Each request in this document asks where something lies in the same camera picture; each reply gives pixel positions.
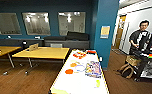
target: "doorway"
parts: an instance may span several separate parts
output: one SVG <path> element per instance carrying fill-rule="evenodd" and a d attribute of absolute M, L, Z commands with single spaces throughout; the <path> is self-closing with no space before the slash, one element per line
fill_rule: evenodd
<path fill-rule="evenodd" d="M 116 39 L 115 39 L 115 43 L 114 43 L 115 49 L 119 49 L 120 41 L 121 41 L 123 29 L 124 29 L 125 19 L 126 19 L 126 15 L 120 16 Z"/>

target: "man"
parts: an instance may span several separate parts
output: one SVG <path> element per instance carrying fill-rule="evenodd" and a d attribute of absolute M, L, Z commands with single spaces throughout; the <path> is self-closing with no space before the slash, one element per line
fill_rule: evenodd
<path fill-rule="evenodd" d="M 148 31 L 145 30 L 148 27 L 148 25 L 149 25 L 149 21 L 147 21 L 147 20 L 142 21 L 139 25 L 140 29 L 131 34 L 131 36 L 129 38 L 129 42 L 131 43 L 131 47 L 130 47 L 130 51 L 129 51 L 130 55 L 132 55 L 134 51 L 138 50 L 139 41 L 141 40 L 142 33 L 143 32 L 149 33 Z"/>

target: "window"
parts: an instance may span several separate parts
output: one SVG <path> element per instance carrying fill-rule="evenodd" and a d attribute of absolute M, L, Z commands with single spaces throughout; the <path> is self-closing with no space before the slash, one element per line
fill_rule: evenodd
<path fill-rule="evenodd" d="M 59 12 L 60 35 L 68 31 L 85 33 L 85 12 Z"/>
<path fill-rule="evenodd" d="M 0 34 L 21 34 L 18 19 L 15 13 L 0 13 Z"/>
<path fill-rule="evenodd" d="M 48 13 L 22 13 L 28 35 L 50 35 Z"/>

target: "teal wall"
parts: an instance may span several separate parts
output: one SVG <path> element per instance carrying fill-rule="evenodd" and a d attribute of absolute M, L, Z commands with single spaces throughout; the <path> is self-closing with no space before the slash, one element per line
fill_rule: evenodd
<path fill-rule="evenodd" d="M 107 68 L 113 31 L 119 0 L 24 0 L 16 2 L 0 2 L 0 12 L 17 13 L 22 35 L 14 35 L 12 38 L 34 38 L 27 35 L 22 19 L 22 12 L 48 12 L 50 20 L 51 36 L 59 36 L 58 12 L 86 12 L 86 33 L 90 34 L 90 47 L 103 57 L 102 68 Z M 108 39 L 100 39 L 102 26 L 110 26 Z"/>
<path fill-rule="evenodd" d="M 96 32 L 96 22 L 97 22 L 97 12 L 98 12 L 98 0 L 93 0 L 92 2 L 92 24 L 91 24 L 91 32 L 90 32 L 90 48 L 94 49 L 94 40 L 95 40 L 95 32 Z"/>
<path fill-rule="evenodd" d="M 103 58 L 101 62 L 102 68 L 107 68 L 108 66 L 118 8 L 119 0 L 99 0 L 98 2 L 94 49 L 97 50 L 98 56 Z M 110 26 L 108 39 L 100 38 L 102 26 Z"/>
<path fill-rule="evenodd" d="M 90 33 L 91 27 L 91 0 L 24 0 L 14 2 L 0 1 L 0 12 L 16 13 L 22 35 L 11 35 L 12 38 L 32 39 L 38 35 L 27 35 L 22 18 L 23 12 L 48 12 L 51 36 L 60 36 L 58 27 L 58 12 L 86 12 L 86 33 Z"/>

